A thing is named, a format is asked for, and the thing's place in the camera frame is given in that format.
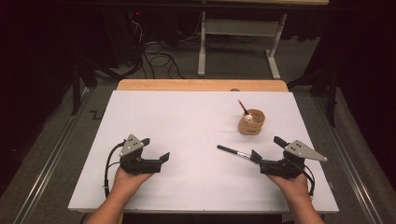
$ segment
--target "human hand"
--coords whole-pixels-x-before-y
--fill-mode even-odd
[[[130,175],[119,167],[109,197],[117,197],[121,202],[127,204],[140,186],[152,176],[153,174]]]
[[[268,175],[268,178],[279,186],[283,196],[288,202],[290,210],[296,209],[299,204],[311,203],[308,193],[308,183],[305,175],[300,174],[291,179],[285,179],[276,175]]]

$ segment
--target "dark background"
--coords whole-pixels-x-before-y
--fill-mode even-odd
[[[2,193],[39,135],[41,124],[62,101],[76,60],[87,57],[104,67],[114,67],[120,58],[99,9],[65,8],[48,0],[7,0],[0,4],[0,169],[5,174],[1,178]],[[332,15],[291,12],[282,38],[297,35],[304,41],[321,36],[305,74],[329,66],[334,62],[330,59],[335,59],[331,67],[338,76],[338,86],[395,188],[392,140],[396,138],[396,19],[391,1],[344,0],[331,1],[331,5],[356,10]],[[142,11],[144,15],[138,18],[142,24],[175,47],[177,30],[186,35],[193,32],[198,15]],[[263,19],[260,14],[244,13],[212,16]]]

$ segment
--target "table leg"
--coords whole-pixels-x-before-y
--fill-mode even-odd
[[[280,17],[279,25],[276,28],[276,33],[274,36],[274,44],[271,49],[265,51],[273,79],[280,79],[280,74],[279,71],[277,70],[274,55],[276,52],[277,44],[279,43],[280,40],[280,36],[282,35],[283,27],[285,26],[285,21],[287,17],[288,14],[282,14],[282,16]]]

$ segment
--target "metal rail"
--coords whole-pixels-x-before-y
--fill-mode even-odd
[[[82,108],[88,102],[88,99],[90,98],[91,95],[92,95],[92,91],[89,91],[88,88],[86,88],[82,93],[83,96],[82,104],[81,107],[79,108],[79,111],[75,116],[71,116],[69,121],[67,121],[67,124],[64,127],[64,130],[62,131],[61,136],[59,137],[54,149],[49,155],[46,164],[44,165],[40,175],[35,181],[35,184],[30,190],[30,193],[27,196],[25,202],[23,203],[20,212],[15,217],[13,222],[14,224],[28,223],[29,218],[35,211],[35,207],[37,206],[38,201],[41,198],[41,195],[43,194],[46,186],[50,182],[50,178],[56,169],[58,161],[60,160],[60,158],[64,153],[64,144],[67,141],[69,134],[73,130],[73,127],[75,126],[76,120],[78,119],[78,116],[80,115]]]
[[[361,209],[363,210],[364,215],[366,215],[369,223],[382,224],[382,219],[378,214],[375,205],[373,204],[373,201],[370,197],[370,194],[358,174],[358,171],[353,165],[353,162],[347,153],[347,149],[345,148],[340,138],[340,135],[338,134],[337,130],[330,124],[326,117],[325,104],[318,97],[312,97],[312,99],[314,101],[314,104],[321,111],[320,115],[322,116],[327,128],[332,135],[332,139],[336,144],[337,154],[342,161],[343,168],[346,171],[346,176],[349,179],[353,190],[355,191],[356,197],[361,204]]]

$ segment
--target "wooden table edge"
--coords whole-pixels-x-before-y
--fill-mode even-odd
[[[124,79],[117,91],[289,91],[282,80]]]

